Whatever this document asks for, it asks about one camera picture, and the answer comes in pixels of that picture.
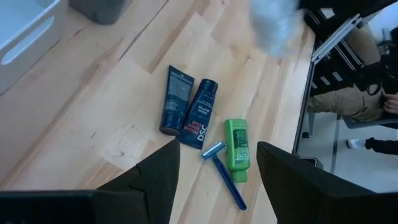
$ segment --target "tube cap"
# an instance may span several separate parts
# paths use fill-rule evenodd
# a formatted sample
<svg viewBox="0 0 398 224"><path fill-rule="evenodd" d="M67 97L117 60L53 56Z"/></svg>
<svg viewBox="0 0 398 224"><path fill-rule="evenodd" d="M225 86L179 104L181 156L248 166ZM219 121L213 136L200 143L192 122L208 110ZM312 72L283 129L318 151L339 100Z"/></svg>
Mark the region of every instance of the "tube cap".
<svg viewBox="0 0 398 224"><path fill-rule="evenodd" d="M207 90L214 94L216 94L217 88L218 88L217 82L214 82L213 80L207 78L202 79L199 85L199 89Z"/></svg>
<svg viewBox="0 0 398 224"><path fill-rule="evenodd" d="M246 183L248 181L248 173L246 171L232 172L232 179L236 183Z"/></svg>
<svg viewBox="0 0 398 224"><path fill-rule="evenodd" d="M178 136L182 128L183 118L174 114L162 115L159 131L163 134Z"/></svg>

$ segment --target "green bottle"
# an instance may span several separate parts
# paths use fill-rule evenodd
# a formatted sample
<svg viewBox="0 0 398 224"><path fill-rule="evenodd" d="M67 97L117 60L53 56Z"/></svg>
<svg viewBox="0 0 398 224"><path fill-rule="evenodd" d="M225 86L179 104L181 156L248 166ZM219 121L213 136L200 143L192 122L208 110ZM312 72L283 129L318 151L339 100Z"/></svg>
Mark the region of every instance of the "green bottle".
<svg viewBox="0 0 398 224"><path fill-rule="evenodd" d="M248 123L244 119L225 121L228 169L232 172L232 179L237 183L248 181L246 170L250 168L250 154L247 129Z"/></svg>

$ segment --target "wooden table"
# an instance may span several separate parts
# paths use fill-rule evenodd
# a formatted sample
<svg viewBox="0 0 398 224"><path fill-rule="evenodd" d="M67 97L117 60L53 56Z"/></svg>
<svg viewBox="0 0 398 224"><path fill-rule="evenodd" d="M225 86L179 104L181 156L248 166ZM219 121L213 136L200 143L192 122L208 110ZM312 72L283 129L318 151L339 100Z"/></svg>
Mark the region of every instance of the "wooden table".
<svg viewBox="0 0 398 224"><path fill-rule="evenodd" d="M256 143L292 151L315 36L301 24L288 58L264 55L245 2L135 0L113 26L69 9L61 41L0 96L2 188L93 189L169 142L158 128L171 64L196 78L193 92L219 83L204 148L225 119L245 118L252 167L240 212L213 164L182 145L170 223L275 223Z"/></svg>

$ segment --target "khaki pants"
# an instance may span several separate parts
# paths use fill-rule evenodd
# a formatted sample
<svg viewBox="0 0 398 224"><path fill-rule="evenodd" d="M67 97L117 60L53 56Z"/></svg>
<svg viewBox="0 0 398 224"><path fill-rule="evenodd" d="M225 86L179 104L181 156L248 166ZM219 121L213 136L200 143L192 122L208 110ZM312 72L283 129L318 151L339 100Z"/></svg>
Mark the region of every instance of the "khaki pants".
<svg viewBox="0 0 398 224"><path fill-rule="evenodd" d="M354 29L345 38L347 44L364 60L366 65L380 61L380 53L371 35L365 30ZM371 86L370 92L376 89ZM329 93L313 96L308 99L309 112L334 112L342 116L350 116L360 121L374 121L382 116L380 108L382 91L370 96L358 87L349 87Z"/></svg>

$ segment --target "white shoe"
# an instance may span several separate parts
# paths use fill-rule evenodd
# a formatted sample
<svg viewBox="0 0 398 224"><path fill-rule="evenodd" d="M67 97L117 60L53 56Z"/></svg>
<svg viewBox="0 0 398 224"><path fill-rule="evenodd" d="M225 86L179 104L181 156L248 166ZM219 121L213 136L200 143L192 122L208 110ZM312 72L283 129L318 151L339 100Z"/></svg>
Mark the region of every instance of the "white shoe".
<svg viewBox="0 0 398 224"><path fill-rule="evenodd" d="M350 149L364 149L366 140L363 139L347 139L346 140L347 146Z"/></svg>

